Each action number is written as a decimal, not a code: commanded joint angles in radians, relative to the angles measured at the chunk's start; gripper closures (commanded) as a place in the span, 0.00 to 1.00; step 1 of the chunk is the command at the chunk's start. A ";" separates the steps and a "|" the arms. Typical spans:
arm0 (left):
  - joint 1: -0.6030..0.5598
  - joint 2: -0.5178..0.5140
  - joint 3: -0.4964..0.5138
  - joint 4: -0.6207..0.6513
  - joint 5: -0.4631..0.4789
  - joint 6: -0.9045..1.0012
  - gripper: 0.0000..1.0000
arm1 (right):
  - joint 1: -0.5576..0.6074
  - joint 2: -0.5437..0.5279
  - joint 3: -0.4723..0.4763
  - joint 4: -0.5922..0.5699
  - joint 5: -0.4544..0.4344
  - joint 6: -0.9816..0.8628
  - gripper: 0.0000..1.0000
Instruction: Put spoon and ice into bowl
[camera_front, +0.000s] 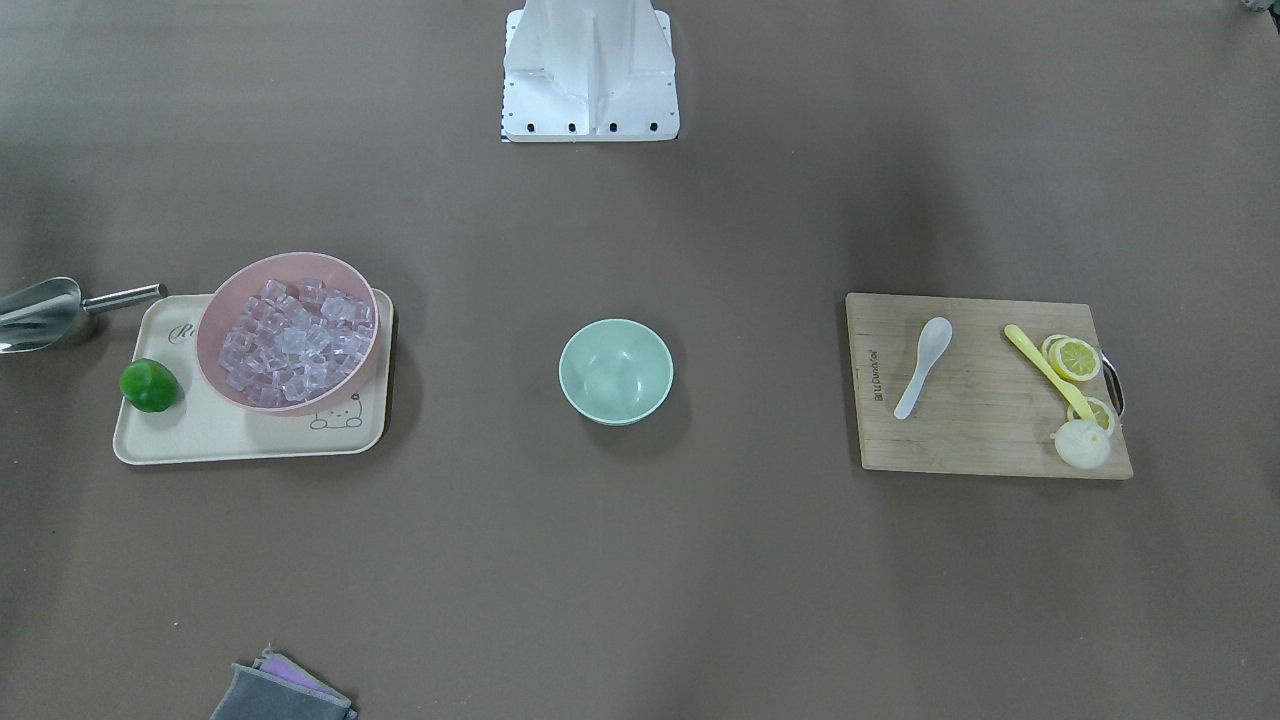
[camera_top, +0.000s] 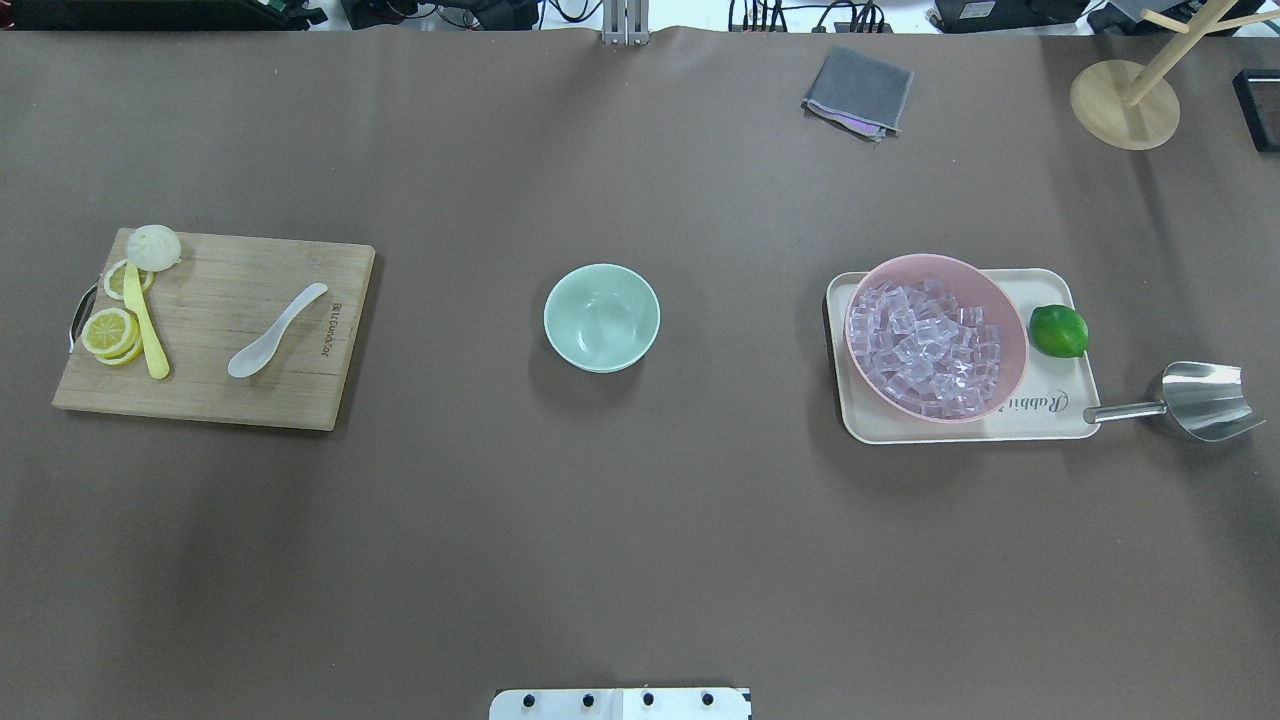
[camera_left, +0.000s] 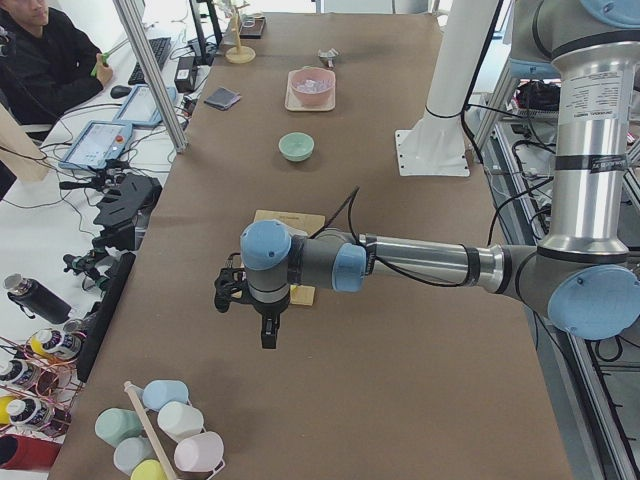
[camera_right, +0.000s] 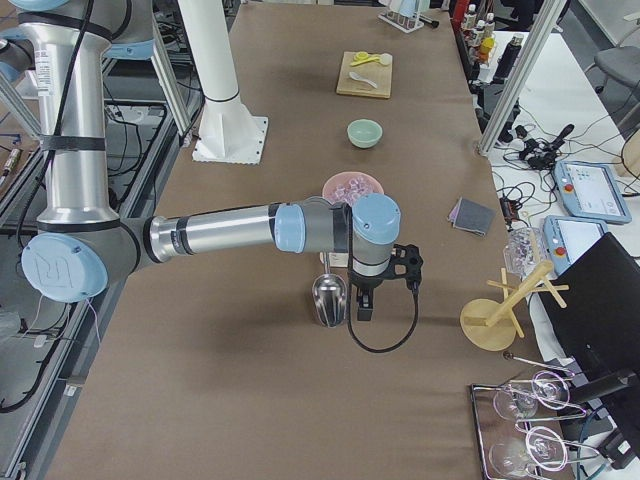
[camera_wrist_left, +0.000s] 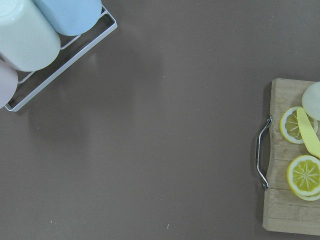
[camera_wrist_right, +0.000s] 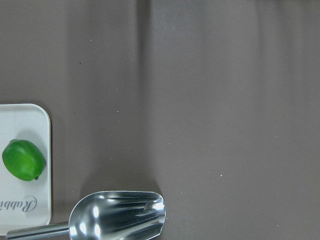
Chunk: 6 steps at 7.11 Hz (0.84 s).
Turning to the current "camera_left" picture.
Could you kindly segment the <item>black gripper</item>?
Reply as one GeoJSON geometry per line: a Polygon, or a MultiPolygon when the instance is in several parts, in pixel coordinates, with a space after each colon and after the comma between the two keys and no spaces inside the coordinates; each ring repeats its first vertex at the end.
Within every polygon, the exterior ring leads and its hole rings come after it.
{"type": "Polygon", "coordinates": [[[280,326],[280,316],[285,311],[285,304],[280,303],[259,303],[255,307],[261,315],[261,345],[263,349],[273,349],[277,347],[278,330],[280,326]]]}

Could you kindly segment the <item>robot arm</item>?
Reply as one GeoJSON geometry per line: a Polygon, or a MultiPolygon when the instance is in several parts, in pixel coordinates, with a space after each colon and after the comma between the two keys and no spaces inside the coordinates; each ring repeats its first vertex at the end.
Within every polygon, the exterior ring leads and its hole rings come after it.
{"type": "Polygon", "coordinates": [[[276,344],[289,289],[358,291],[383,269],[442,287],[481,286],[517,299],[558,329],[606,339],[639,315],[639,281],[617,235],[629,109],[639,62],[635,1],[519,1],[512,57],[561,79],[551,225],[536,246],[472,248],[329,230],[299,236],[276,220],[240,238],[243,299],[276,344]]]}

